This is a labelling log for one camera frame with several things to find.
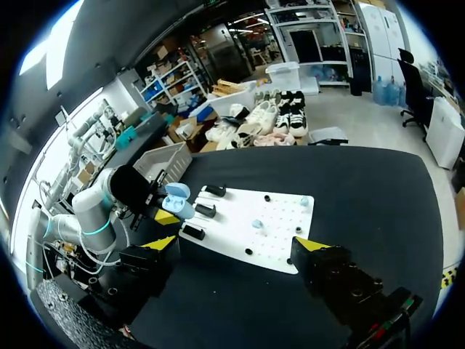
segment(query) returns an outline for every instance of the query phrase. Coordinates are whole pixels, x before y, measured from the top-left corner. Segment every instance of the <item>black chair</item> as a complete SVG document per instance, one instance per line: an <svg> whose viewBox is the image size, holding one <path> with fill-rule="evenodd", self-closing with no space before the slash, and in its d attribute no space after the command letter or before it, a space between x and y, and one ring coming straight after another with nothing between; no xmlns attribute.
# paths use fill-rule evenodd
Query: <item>black chair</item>
<svg viewBox="0 0 465 349"><path fill-rule="evenodd" d="M404 113L412 115L412 118L404 121L402 126L406 127L411 122L417 123L425 134L423 141L426 141L424 126L428 127L431 121L434 100L424 88L419 70L412 65L413 55L404 49L399 49L399 52L401 59L397 61L404 75L406 88L405 102L408 105L408 109L401 111L400 115L403 116Z"/></svg>

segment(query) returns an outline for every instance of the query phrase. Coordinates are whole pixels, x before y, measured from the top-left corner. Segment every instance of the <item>black table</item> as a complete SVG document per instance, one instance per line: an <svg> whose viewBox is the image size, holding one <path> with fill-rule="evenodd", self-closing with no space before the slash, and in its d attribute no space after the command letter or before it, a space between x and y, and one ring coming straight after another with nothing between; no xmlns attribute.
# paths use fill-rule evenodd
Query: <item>black table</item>
<svg viewBox="0 0 465 349"><path fill-rule="evenodd" d="M356 147L273 147L198 154L182 182L195 199L205 184L315 198L310 238L340 244L384 282L424 298L414 333L430 321L440 291L442 228L423 161ZM138 239L153 241L153 225ZM349 330L298 275L267 270L180 241L182 261L160 298L131 325L154 348L338 348Z"/></svg>

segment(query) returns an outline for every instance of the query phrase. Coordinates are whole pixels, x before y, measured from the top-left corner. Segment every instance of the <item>shelf rack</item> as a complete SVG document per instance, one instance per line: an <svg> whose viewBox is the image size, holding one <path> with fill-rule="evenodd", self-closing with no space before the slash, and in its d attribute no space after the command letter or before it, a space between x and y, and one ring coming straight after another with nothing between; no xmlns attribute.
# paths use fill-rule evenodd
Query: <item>shelf rack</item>
<svg viewBox="0 0 465 349"><path fill-rule="evenodd" d="M178 69L181 69L181 68L184 68L185 66L187 66L187 70L188 70L188 73L185 74L183 77L177 79L175 82L172 82L171 84L167 84L165 82L165 79L167 76L169 76L171 73L177 71ZM169 92L169 90L180 84L181 82L185 81L186 79L190 78L190 77L193 77L195 79L195 85L188 88L188 89L185 89L184 91L181 91L180 93L176 94L176 95L173 95ZM159 92L157 92L156 94L154 94L151 98L149 98L148 100L146 100L144 98L144 92L146 92L149 88L151 88L154 84L156 83L159 83L160 86L161 86L161 90ZM146 87L144 87L143 89L141 90L138 90L137 91L139 92L139 94L141 95L142 99L147 103L147 105L149 107L152 108L152 106L150 105L150 102L152 102L153 100L155 100L156 98L160 97L162 94L165 94L168 98L169 98L169 101L171 103L176 103L176 104L179 104L177 102L177 99L176 99L176 96L180 96L180 95L183 95L184 93L187 93L187 92L191 92L193 91L194 89L201 89L203 95L206 97L206 91L205 89L203 88L202 84L200 83L200 81L198 80L198 77L197 75L195 74L195 71L193 70L191 64L188 62L188 61L184 61L184 62L181 62L180 64L176 65L174 68L172 68L171 70L169 70L168 72L166 72L165 74L163 74L162 76L158 76L158 75L155 75L155 78L153 79L152 82L150 82L149 84L147 84Z"/></svg>
<svg viewBox="0 0 465 349"><path fill-rule="evenodd" d="M285 43L284 38L283 38L283 33L282 29L283 27L290 26L290 25L305 25L309 23L334 23L338 29L339 29L339 35L341 38L341 43L344 48L344 53L346 60L345 61L330 61L330 60L324 60L322 62L311 62L311 63L300 63L300 66L308 66L308 65L347 65L347 75L352 78L353 77L353 67L352 67L352 61L350 58L350 50L349 50L349 43L347 41L346 36L360 36L365 39L366 42L366 47L368 50L368 57L369 57L369 62L370 62L370 69L371 69L371 74L373 76L373 68L371 64L371 53L370 49L368 46L368 38L364 33L353 33L349 31L345 31L345 29L342 27L341 24L341 18L350 16L350 17L356 17L358 23L360 22L360 18L358 17L357 10L355 8L355 5L353 4L353 1L350 0L348 1L348 5L351 6L352 10L354 11L353 13L351 12L344 12L344 11L337 11L333 2L330 0L328 4L321 4L321 5L308 5L308 6L294 6L294 7L280 7L280 8L274 8L274 9L266 9L264 12L268 17L268 20L270 21L270 25L272 26L276 39L278 40L278 44L280 45L281 52L283 53L283 59L285 62L289 62L289 56L286 51L286 48L289 46L288 43ZM275 20L275 15L283 12L289 12L289 11L300 11L304 12L305 10L314 10L314 9L328 9L331 12L332 18L325 18L325 19L314 19L314 18L304 18L301 20L293 20L289 22L283 22L283 23L278 23ZM320 85L349 85L345 81L320 81Z"/></svg>

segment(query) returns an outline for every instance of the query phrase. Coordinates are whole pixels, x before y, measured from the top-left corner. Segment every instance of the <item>gray plastic crate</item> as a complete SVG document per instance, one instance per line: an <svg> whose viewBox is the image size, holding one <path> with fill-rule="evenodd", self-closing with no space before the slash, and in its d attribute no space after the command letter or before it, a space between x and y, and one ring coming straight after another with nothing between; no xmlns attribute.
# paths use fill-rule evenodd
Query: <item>gray plastic crate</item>
<svg viewBox="0 0 465 349"><path fill-rule="evenodd" d="M179 182L192 162L186 143L167 145L152 151L146 151L134 164L134 168L149 182L156 180L160 171L166 171L164 184Z"/></svg>

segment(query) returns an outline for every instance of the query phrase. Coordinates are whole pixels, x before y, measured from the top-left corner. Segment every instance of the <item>white wall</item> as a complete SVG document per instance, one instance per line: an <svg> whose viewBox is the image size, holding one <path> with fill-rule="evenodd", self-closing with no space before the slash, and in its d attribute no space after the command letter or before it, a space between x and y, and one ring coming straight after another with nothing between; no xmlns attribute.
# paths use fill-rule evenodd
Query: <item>white wall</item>
<svg viewBox="0 0 465 349"><path fill-rule="evenodd" d="M415 65L426 65L428 62L436 62L438 54L431 41L421 29L421 24L415 17L401 5L397 4L399 14L404 22L405 32L410 44L410 52L415 57Z"/></svg>
<svg viewBox="0 0 465 349"><path fill-rule="evenodd" d="M73 132L74 127L80 127L97 109L100 102L106 99L108 104L113 108L118 116L124 111L132 112L137 106L124 89L121 88L119 81L114 81L107 85L100 94L93 100L89 101L78 113L70 113L71 122L68 123L68 132ZM46 180L53 183L60 170L68 161L70 147L67 141L65 125L58 127L53 135L49 138L46 145L42 148L38 158L35 160L24 187L21 191L20 200L18 201L16 215L12 227L12 243L10 252L13 254L13 261L16 266L25 273L25 254L28 234L30 233L29 217L32 213L32 204L34 200L41 202L39 195L39 186L32 181L33 173L37 170L36 178L38 181Z"/></svg>

